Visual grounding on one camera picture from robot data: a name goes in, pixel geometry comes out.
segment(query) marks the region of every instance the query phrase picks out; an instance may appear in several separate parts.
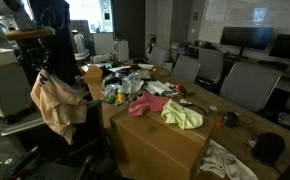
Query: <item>door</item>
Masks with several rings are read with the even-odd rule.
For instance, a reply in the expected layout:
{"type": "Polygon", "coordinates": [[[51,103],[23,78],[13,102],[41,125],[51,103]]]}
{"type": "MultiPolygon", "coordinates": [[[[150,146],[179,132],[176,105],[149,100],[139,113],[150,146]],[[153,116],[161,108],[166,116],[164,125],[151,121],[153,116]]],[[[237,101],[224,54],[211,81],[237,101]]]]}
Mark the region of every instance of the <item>door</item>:
{"type": "Polygon", "coordinates": [[[112,0],[115,39],[128,41],[129,57],[145,54],[145,0],[112,0]]]}

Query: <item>computer monitor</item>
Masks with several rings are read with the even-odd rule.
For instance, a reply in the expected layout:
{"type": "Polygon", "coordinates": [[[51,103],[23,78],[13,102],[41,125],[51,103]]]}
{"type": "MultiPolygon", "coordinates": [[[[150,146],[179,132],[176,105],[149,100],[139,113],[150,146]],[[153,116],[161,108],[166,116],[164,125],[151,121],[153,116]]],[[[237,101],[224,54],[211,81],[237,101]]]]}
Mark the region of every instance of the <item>computer monitor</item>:
{"type": "Polygon", "coordinates": [[[272,32],[273,28],[224,27],[220,43],[240,46],[239,56],[242,56],[245,47],[264,50],[272,32]]]}
{"type": "Polygon", "coordinates": [[[290,35],[278,34],[269,56],[290,59],[290,35]]]}

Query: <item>plastic bottle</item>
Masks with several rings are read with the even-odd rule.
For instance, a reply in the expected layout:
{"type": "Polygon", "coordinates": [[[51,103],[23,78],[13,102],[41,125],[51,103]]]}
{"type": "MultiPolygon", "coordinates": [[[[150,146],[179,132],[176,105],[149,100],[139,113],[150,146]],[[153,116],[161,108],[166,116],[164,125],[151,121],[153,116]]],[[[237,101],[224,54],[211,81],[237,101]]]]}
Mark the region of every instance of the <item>plastic bottle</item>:
{"type": "Polygon", "coordinates": [[[122,81],[119,81],[119,87],[118,87],[118,101],[123,102],[125,100],[125,90],[123,87],[122,81]]]}

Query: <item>yellow-green cloth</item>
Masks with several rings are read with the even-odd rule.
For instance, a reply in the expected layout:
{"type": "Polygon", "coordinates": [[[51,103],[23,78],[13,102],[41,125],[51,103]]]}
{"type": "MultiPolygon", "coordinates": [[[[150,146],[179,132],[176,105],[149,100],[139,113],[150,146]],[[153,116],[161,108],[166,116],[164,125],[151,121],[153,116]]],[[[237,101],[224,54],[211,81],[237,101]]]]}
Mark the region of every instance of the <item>yellow-green cloth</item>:
{"type": "Polygon", "coordinates": [[[201,114],[185,108],[172,100],[169,100],[165,104],[162,116],[167,118],[165,123],[177,123],[182,129],[194,129],[203,124],[203,116],[201,114]]]}

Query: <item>towel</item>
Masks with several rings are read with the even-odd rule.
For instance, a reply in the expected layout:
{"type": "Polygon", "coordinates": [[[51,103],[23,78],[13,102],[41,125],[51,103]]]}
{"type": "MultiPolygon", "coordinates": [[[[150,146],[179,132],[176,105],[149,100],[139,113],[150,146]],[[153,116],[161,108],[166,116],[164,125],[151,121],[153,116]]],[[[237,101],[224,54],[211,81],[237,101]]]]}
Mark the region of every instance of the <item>towel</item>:
{"type": "Polygon", "coordinates": [[[68,84],[50,76],[44,69],[36,78],[31,97],[41,110],[45,123],[71,145],[75,133],[72,124],[86,120],[86,101],[68,84]]]}
{"type": "Polygon", "coordinates": [[[162,116],[166,116],[165,123],[178,124],[182,129],[194,129],[203,124],[203,116],[191,109],[185,108],[170,100],[163,108],[162,116]]]}
{"type": "Polygon", "coordinates": [[[203,158],[203,171],[211,171],[221,178],[225,175],[234,180],[257,180],[257,176],[245,164],[228,152],[223,146],[213,140],[209,142],[209,148],[203,158]]]}
{"type": "Polygon", "coordinates": [[[129,115],[143,116],[144,112],[147,110],[151,112],[162,111],[164,105],[169,100],[169,98],[154,96],[151,93],[143,91],[142,96],[130,104],[129,115]]]}

